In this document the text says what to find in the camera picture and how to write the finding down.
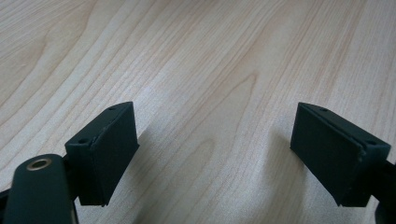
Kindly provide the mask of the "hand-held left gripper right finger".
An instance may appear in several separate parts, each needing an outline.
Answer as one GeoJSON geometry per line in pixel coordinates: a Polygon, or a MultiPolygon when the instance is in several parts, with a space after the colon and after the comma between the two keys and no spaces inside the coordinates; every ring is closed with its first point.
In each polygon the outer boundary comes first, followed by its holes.
{"type": "Polygon", "coordinates": [[[290,149],[337,204],[363,207],[374,196],[391,207],[390,145],[331,110],[299,103],[290,149]]]}

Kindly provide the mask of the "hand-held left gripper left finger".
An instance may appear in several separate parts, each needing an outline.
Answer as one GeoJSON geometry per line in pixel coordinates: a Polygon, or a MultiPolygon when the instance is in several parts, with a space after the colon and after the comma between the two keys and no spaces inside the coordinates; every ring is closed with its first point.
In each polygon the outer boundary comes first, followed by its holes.
{"type": "Polygon", "coordinates": [[[113,105],[65,143],[82,205],[107,205],[138,150],[134,104],[113,105]]]}

